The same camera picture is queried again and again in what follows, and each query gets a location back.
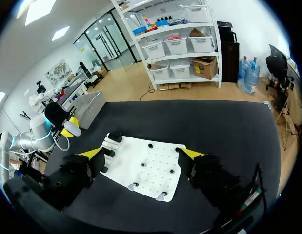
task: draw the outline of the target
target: yellow object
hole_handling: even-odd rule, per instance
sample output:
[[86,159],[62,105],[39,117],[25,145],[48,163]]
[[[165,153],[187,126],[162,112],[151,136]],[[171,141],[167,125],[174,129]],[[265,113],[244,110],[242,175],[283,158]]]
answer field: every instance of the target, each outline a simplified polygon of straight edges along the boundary
[[100,150],[101,150],[101,148],[98,148],[98,149],[90,150],[90,151],[87,151],[87,152],[84,152],[84,153],[81,153],[81,154],[78,154],[78,155],[82,155],[82,156],[88,157],[89,160],[90,160],[90,159],[92,159],[92,157],[93,157],[94,155],[96,155]]
[[[78,120],[75,117],[71,117],[69,121],[75,124],[79,128]],[[61,134],[65,137],[73,137],[74,135],[67,131],[65,128],[62,130]]]
[[197,156],[205,155],[205,154],[198,153],[198,152],[195,152],[195,151],[192,151],[192,150],[188,150],[188,149],[185,149],[185,148],[180,148],[180,149],[183,152],[185,152],[192,160],[194,160],[194,158],[197,157]]

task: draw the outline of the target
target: black mat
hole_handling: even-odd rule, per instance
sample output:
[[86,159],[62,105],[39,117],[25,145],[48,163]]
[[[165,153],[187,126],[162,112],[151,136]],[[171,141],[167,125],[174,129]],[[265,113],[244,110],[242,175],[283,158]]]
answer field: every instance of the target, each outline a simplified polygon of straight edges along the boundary
[[[263,171],[268,207],[275,202],[281,153],[271,111],[263,103],[240,101],[143,101],[106,103],[89,130],[71,139],[69,153],[100,147],[108,132],[184,144],[188,149],[213,153],[242,185],[251,181],[256,163]],[[65,147],[65,139],[60,144]],[[59,168],[67,152],[56,148],[46,166],[49,175]],[[253,212],[262,215],[262,204]],[[65,214],[84,222],[126,231],[170,231],[197,234],[212,227],[219,211],[181,174],[171,202],[130,192],[99,175],[84,189]]]

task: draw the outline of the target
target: white pegboard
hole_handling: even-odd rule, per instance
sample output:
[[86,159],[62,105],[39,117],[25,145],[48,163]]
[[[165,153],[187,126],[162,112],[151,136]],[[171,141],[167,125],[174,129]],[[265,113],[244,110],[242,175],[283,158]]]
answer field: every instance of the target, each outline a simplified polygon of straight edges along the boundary
[[164,201],[172,200],[181,173],[176,148],[184,145],[122,136],[120,143],[106,137],[102,146],[115,152],[113,158],[105,155],[108,170],[102,175],[126,188],[137,183],[131,186],[135,192],[154,199],[166,192]]

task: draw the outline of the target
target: white plastic container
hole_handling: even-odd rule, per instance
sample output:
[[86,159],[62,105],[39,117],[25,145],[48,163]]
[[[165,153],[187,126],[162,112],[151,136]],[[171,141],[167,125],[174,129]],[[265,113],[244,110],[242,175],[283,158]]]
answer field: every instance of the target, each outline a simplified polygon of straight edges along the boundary
[[191,39],[194,52],[202,53],[202,52],[211,52],[211,36],[206,37],[189,37]]
[[175,79],[190,78],[190,61],[187,59],[173,60],[170,63],[170,69],[173,71]]
[[188,49],[186,47],[187,36],[181,36],[179,39],[164,40],[166,42],[169,51],[172,55],[186,54]]
[[183,8],[185,9],[185,11],[188,15],[187,19],[191,23],[208,22],[206,5],[183,6]]
[[155,76],[156,80],[166,80],[171,76],[171,71],[169,69],[170,61],[161,61],[156,62],[154,65],[163,66],[164,68],[153,69],[151,68],[151,72]]
[[145,44],[142,49],[144,49],[150,59],[157,59],[165,56],[165,51],[163,47],[163,40],[154,40]]

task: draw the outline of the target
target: glass wall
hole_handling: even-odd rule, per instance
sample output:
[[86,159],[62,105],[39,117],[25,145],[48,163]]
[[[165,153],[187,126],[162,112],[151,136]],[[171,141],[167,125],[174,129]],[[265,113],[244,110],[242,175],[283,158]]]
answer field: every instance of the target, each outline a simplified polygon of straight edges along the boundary
[[[115,21],[117,22],[119,28],[121,29],[123,36],[125,37],[125,39],[127,40],[134,56],[136,57],[137,61],[141,61],[141,57],[136,49],[136,46],[134,45],[131,36],[129,35],[129,32],[127,31],[127,28],[125,26],[125,24],[122,22],[121,17],[119,16],[118,12],[116,9],[112,10],[112,15],[115,18]],[[135,17],[134,14],[130,14],[128,13],[128,16],[126,17],[126,19],[128,20],[128,24],[131,28],[140,28],[140,23],[138,22],[137,18]]]
[[81,35],[74,45],[77,47],[81,55],[83,64],[89,71],[93,70],[95,66],[104,66],[85,34]]
[[[141,61],[138,51],[114,9],[104,15],[96,15],[94,22],[74,43],[82,54],[88,69],[95,65],[104,66],[108,71],[123,67],[126,71],[135,62]],[[140,25],[134,17],[132,23]]]

